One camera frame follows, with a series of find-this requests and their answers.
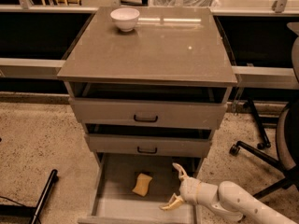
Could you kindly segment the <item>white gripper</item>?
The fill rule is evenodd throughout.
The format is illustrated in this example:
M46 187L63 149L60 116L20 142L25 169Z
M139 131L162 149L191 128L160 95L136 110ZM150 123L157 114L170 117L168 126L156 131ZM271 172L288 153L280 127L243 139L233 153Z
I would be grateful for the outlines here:
M219 200L218 187L216 185L189 177L185 169L176 162L173 162L172 165L178 171L178 179L181 181L179 188L180 195L174 193L168 203L160 206L161 210L175 210L185 202L192 205L211 206Z

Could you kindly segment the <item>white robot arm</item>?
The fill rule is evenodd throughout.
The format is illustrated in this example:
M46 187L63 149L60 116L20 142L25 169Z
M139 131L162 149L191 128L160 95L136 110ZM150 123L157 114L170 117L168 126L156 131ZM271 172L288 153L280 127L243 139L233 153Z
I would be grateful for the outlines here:
M188 176L178 163L174 162L173 167L178 171L180 180L179 195L174 193L169 202L161 206L164 211L175 210L188 203L202 205L213 214L231 221L251 217L258 224L297 224L255 199L234 182L223 181L218 186L212 185Z

